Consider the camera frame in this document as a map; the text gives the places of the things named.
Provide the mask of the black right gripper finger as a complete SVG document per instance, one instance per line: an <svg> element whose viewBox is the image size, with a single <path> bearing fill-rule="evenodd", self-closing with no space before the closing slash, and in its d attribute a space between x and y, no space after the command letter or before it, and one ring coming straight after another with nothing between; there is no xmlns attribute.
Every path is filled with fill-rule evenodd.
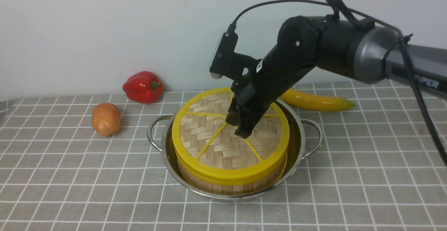
<svg viewBox="0 0 447 231"><path fill-rule="evenodd" d="M230 102L226 123L232 126L241 125L241 106L237 98L233 98Z"/></svg>
<svg viewBox="0 0 447 231"><path fill-rule="evenodd" d="M262 119L263 115L264 112L262 111L238 109L237 118L239 121L237 129L235 130L235 135L247 139L251 136L255 126Z"/></svg>

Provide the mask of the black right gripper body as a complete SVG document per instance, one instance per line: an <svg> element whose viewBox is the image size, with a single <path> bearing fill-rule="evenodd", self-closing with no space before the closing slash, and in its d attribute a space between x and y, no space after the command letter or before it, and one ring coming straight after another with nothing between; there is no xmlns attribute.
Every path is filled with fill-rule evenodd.
<svg viewBox="0 0 447 231"><path fill-rule="evenodd" d="M241 109L262 111L314 68L314 49L273 48L234 88Z"/></svg>

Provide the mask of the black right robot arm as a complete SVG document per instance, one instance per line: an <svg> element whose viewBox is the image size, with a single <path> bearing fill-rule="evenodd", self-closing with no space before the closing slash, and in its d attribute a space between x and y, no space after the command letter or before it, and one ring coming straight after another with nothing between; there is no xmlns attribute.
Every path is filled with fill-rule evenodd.
<svg viewBox="0 0 447 231"><path fill-rule="evenodd" d="M210 73L233 80L226 122L237 126L236 135L242 138L252 134L273 102L315 67L365 84L390 79L446 98L446 50L407 45L393 29L373 21L359 29L330 15L288 18L276 45L262 59L235 53L235 29L232 23L223 33Z"/></svg>

